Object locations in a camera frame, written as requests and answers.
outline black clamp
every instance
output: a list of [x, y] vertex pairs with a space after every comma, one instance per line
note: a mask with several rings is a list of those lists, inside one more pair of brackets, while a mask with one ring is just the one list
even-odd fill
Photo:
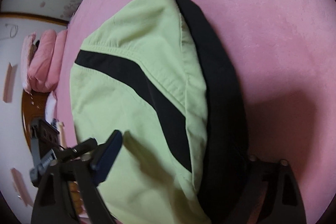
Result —
[[92, 224], [115, 224], [97, 186], [107, 178], [122, 142], [121, 132], [115, 130], [106, 143], [99, 146], [90, 138], [73, 148], [59, 151], [39, 183], [31, 224], [80, 223], [71, 200], [69, 181], [78, 183]]
[[29, 171], [29, 174], [32, 184], [38, 187], [50, 162], [57, 158], [59, 132], [42, 118], [35, 118], [31, 122], [30, 130], [34, 168]]
[[264, 162], [250, 157], [250, 175], [235, 208], [223, 224], [246, 224], [263, 187], [267, 185], [264, 202], [255, 223], [306, 224], [305, 208], [293, 171], [286, 160]]

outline black plastic bracket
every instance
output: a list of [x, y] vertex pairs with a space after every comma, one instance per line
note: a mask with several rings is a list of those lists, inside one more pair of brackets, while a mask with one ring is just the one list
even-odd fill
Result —
[[122, 134], [115, 130], [103, 145], [97, 146], [96, 140], [90, 138], [59, 151], [57, 160], [48, 166], [39, 183], [31, 223], [79, 224], [68, 188], [69, 181], [76, 181], [91, 223], [116, 224], [97, 185], [105, 181], [121, 146]]
[[306, 224], [305, 208], [293, 171], [287, 161], [251, 161], [250, 176], [236, 207], [223, 224], [248, 223], [267, 183], [258, 224]]

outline pink bed sheet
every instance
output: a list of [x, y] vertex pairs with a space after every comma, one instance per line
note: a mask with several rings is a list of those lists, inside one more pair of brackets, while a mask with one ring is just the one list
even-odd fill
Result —
[[[69, 74], [89, 34], [131, 0], [83, 0], [70, 22], [58, 119], [76, 143]], [[308, 224], [336, 192], [336, 3], [334, 0], [193, 0], [219, 35], [238, 73], [250, 152], [288, 159]]]

